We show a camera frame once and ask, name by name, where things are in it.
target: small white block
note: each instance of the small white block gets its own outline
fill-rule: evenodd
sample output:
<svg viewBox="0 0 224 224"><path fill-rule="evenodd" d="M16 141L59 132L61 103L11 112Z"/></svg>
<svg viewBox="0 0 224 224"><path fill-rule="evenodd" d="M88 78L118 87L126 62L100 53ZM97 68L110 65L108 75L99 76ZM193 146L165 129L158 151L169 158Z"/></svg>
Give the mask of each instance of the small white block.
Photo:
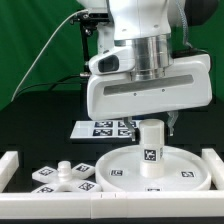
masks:
<svg viewBox="0 0 224 224"><path fill-rule="evenodd" d="M85 180L95 173L95 167L80 163L72 169L72 174L78 179Z"/></svg>
<svg viewBox="0 0 224 224"><path fill-rule="evenodd" d="M58 171L48 166L45 166L44 168L37 170L32 174L32 178L34 180L40 181L45 184L51 183L57 177L58 177Z"/></svg>

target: white cylinder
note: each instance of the white cylinder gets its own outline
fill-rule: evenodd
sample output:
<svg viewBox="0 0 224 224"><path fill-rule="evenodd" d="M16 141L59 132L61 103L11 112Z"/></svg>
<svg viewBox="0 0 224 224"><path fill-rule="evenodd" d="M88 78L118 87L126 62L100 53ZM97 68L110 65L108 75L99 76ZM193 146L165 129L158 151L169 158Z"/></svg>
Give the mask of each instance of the white cylinder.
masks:
<svg viewBox="0 0 224 224"><path fill-rule="evenodd" d="M142 159L140 173L147 178L159 178L164 174L164 122L144 120L139 124Z"/></svg>
<svg viewBox="0 0 224 224"><path fill-rule="evenodd" d="M71 163L67 161L58 164L58 177L60 182L67 182L72 179Z"/></svg>

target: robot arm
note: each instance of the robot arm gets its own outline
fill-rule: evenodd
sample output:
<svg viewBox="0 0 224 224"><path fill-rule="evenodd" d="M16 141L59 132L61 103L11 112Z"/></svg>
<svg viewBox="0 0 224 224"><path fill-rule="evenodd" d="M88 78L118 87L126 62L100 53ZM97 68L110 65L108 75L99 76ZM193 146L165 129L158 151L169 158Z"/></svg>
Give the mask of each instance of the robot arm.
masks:
<svg viewBox="0 0 224 224"><path fill-rule="evenodd" d="M171 57L170 25L181 20L180 16L174 18L178 12L175 0L106 3L114 23L114 44L90 60L90 118L169 112L211 101L209 56ZM189 0L180 3L186 11Z"/></svg>

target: white plastic part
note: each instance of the white plastic part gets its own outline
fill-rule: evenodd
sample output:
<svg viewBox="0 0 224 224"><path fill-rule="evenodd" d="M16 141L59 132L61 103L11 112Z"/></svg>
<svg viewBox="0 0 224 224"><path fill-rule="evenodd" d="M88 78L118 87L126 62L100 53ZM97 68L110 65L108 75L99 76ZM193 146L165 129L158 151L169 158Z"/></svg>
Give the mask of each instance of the white plastic part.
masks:
<svg viewBox="0 0 224 224"><path fill-rule="evenodd" d="M0 160L0 193L19 167L18 152L6 152Z"/></svg>
<svg viewBox="0 0 224 224"><path fill-rule="evenodd" d="M165 77L133 84L129 73L92 75L88 114L92 120L117 119L208 105L212 99L210 59L200 55L174 60Z"/></svg>
<svg viewBox="0 0 224 224"><path fill-rule="evenodd" d="M119 61L118 69L115 71L101 72L99 70L100 61L105 60L111 56L117 57ZM96 55L95 57L91 58L89 62L89 68L94 75L105 75L105 74L111 74L111 73L128 72L133 70L134 67L135 67L135 56L134 56L133 48L130 46L114 47L110 49L110 51L107 53Z"/></svg>
<svg viewBox="0 0 224 224"><path fill-rule="evenodd" d="M145 178L140 175L140 146L111 151L96 164L96 181L106 192L197 191L209 190L211 175L198 156L168 146L163 148L164 175Z"/></svg>
<svg viewBox="0 0 224 224"><path fill-rule="evenodd" d="M153 37L171 32L168 0L110 0L115 40Z"/></svg>
<svg viewBox="0 0 224 224"><path fill-rule="evenodd" d="M58 165L58 171L50 167L44 167L35 173L34 180L46 183L32 193L55 193L55 192L98 192L101 187L84 179L94 174L95 168L81 163L71 169L70 162L63 161Z"/></svg>
<svg viewBox="0 0 224 224"><path fill-rule="evenodd" d="M114 47L114 25L109 23L99 24L98 30L98 54L110 50Z"/></svg>
<svg viewBox="0 0 224 224"><path fill-rule="evenodd" d="M224 190L224 163L214 149L203 149L202 158L210 167L212 181L218 190Z"/></svg>

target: white robot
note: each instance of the white robot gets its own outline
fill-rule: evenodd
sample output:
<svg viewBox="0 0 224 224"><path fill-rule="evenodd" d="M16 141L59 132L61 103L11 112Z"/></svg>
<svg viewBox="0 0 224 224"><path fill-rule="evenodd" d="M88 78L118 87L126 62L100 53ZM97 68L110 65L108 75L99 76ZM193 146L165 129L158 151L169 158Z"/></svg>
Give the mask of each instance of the white robot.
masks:
<svg viewBox="0 0 224 224"><path fill-rule="evenodd" d="M97 7L91 6L91 1L80 2L85 7L105 7L105 1L98 2ZM92 75L87 99L91 119L125 118L133 137L129 119L133 116L209 104L212 99L209 55L171 57L170 26L181 20L186 22L183 10L186 1L106 3L111 21L109 36L114 33L114 43L103 42L104 51L99 50L89 62ZM181 17L175 17L178 10ZM102 30L108 27L108 24L100 27L99 42L103 40ZM192 47L187 38L184 43ZM208 190L211 174L199 157L164 146L162 121L146 120L140 123L139 145L109 152L97 162L96 181L104 191L112 192Z"/></svg>
<svg viewBox="0 0 224 224"><path fill-rule="evenodd" d="M209 104L209 55L171 57L170 27L182 24L179 9L187 4L185 0L78 2L108 10L112 21L98 25L98 55L89 62L87 98L92 120L124 118L134 133L131 117L168 112L172 135L176 111Z"/></svg>

